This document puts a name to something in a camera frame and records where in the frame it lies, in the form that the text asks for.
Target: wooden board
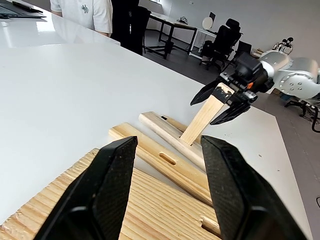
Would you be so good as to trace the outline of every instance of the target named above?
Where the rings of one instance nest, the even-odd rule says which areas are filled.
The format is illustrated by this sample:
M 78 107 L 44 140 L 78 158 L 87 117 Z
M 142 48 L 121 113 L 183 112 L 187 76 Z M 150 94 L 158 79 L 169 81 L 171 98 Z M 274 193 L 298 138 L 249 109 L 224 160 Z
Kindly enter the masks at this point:
M 184 159 L 158 144 L 129 123 L 122 123 L 110 129 L 116 140 L 130 136 L 138 137 L 136 155 L 172 180 L 199 201 L 212 206 L 206 174 L 187 163 Z
M 185 141 L 181 140 L 180 137 L 183 133 L 153 111 L 141 113 L 139 120 L 171 144 L 201 170 L 204 172 L 206 171 L 202 147 L 199 143 L 194 142 L 192 145 L 189 145 Z
M 230 87 L 224 83 L 219 83 L 216 89 L 220 89 L 223 93 L 222 96 L 229 99 L 232 94 L 235 93 Z M 223 108 L 227 101 L 221 102 L 215 96 L 210 96 L 198 111 L 190 125 L 184 131 L 181 140 L 185 141 L 187 144 L 192 145 L 196 138 L 202 133 L 202 131 L 209 125 L 212 119 L 217 115 L 217 113 Z
M 86 154 L 9 217 L 0 226 L 0 239 L 32 240 L 65 189 L 97 153 L 94 149 Z M 220 240 L 217 222 L 213 208 L 134 169 L 119 239 Z

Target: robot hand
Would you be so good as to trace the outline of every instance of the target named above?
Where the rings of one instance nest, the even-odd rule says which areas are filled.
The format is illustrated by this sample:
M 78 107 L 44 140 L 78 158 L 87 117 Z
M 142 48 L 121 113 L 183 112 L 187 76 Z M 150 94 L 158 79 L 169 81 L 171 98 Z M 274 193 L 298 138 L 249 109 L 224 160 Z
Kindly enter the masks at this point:
M 274 88 L 312 105 L 320 105 L 319 67 L 315 60 L 290 58 L 279 51 L 268 51 L 260 58 Z
M 312 105 L 320 105 L 318 75 L 317 62 L 308 58 L 291 59 L 284 53 L 269 51 L 257 60 L 243 53 L 235 61 L 235 73 L 221 73 L 215 81 L 200 90 L 191 105 L 203 102 L 211 94 L 215 95 L 214 90 L 219 83 L 228 85 L 234 94 L 227 101 L 230 108 L 216 117 L 211 125 L 231 121 L 248 111 L 251 103 L 258 98 L 256 93 L 265 93 L 272 87 Z

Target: logo on t-shirt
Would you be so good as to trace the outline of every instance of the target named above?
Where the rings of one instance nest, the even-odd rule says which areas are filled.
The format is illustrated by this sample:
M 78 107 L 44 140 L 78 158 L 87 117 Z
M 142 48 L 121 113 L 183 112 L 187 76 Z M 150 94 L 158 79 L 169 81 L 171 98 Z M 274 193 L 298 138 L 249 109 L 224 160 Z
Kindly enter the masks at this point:
M 85 14 L 89 12 L 89 8 L 87 7 L 87 5 L 82 5 L 81 9 L 84 11 Z

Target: mortise slot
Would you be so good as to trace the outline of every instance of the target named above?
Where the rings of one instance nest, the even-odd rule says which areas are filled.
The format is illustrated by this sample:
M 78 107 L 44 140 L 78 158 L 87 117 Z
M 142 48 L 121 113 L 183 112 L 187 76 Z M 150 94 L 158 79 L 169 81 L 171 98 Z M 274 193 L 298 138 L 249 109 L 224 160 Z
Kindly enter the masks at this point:
M 201 227 L 204 230 L 207 230 L 209 233 L 212 233 L 213 235 L 216 235 L 218 238 L 221 238 L 220 227 L 215 221 L 203 216 L 201 222 Z
M 172 165 L 176 165 L 176 161 L 173 160 L 171 157 L 169 157 L 167 154 L 160 152 L 159 153 L 160 158 L 166 160 L 168 163 L 172 164 Z

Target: desk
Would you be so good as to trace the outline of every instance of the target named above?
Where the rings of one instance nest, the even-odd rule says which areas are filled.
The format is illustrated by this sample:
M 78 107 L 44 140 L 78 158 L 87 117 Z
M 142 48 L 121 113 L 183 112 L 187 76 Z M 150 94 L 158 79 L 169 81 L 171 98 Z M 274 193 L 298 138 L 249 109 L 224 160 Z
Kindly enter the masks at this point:
M 171 45 L 171 40 L 172 40 L 172 36 L 173 36 L 175 28 L 177 28 L 177 29 L 186 29 L 186 30 L 194 31 L 191 43 L 194 42 L 194 39 L 195 39 L 195 36 L 196 36 L 196 33 L 197 33 L 197 28 L 196 27 L 189 26 L 189 25 L 184 24 L 184 23 L 180 23 L 176 19 L 173 19 L 173 18 L 171 18 L 169 16 L 166 16 L 166 15 L 163 15 L 163 14 L 159 14 L 159 13 L 156 13 L 156 12 L 152 12 L 150 14 L 150 18 L 161 23 L 159 42 L 164 42 L 165 45 L 164 46 L 146 46 L 145 48 L 149 52 L 158 54 L 161 57 L 163 57 L 164 59 L 167 59 L 167 56 L 168 56 L 168 54 L 171 53 L 171 49 L 172 48 L 180 49 L 182 51 L 187 52 L 188 54 L 190 53 L 190 51 L 192 49 L 191 48 L 191 44 L 190 44 L 189 49 L 186 50 L 186 49 L 184 49 L 182 47 L 179 47 L 179 46 L 176 46 L 176 45 Z M 170 32 L 169 32 L 168 40 L 162 40 L 162 34 L 163 34 L 163 30 L 164 30 L 164 26 L 165 25 L 170 26 Z
M 202 28 L 198 28 L 196 30 L 195 36 L 192 39 L 191 48 L 190 48 L 190 51 L 189 51 L 189 56 L 193 56 L 193 57 L 195 57 L 197 59 L 202 59 L 202 57 L 192 53 L 192 50 L 194 49 L 194 46 L 195 46 L 195 43 L 196 43 L 196 39 L 197 39 L 198 33 L 203 33 L 203 34 L 211 36 L 213 38 L 216 38 L 217 35 L 215 33 L 209 32 L 209 31 L 207 31 L 205 29 L 202 29 Z
M 0 54 L 0 223 L 85 153 L 106 145 L 111 127 L 128 122 L 173 150 L 139 114 L 155 111 L 187 125 L 202 106 L 190 106 L 202 84 L 116 44 L 3 48 Z M 274 116 L 252 107 L 204 134 L 235 145 L 312 239 Z M 180 189 L 144 161 L 137 158 L 135 166 Z
M 42 19 L 11 18 L 0 20 L 0 48 L 77 43 L 120 44 L 118 41 L 66 18 L 51 14 L 39 7 L 34 8 L 43 11 L 46 17 Z

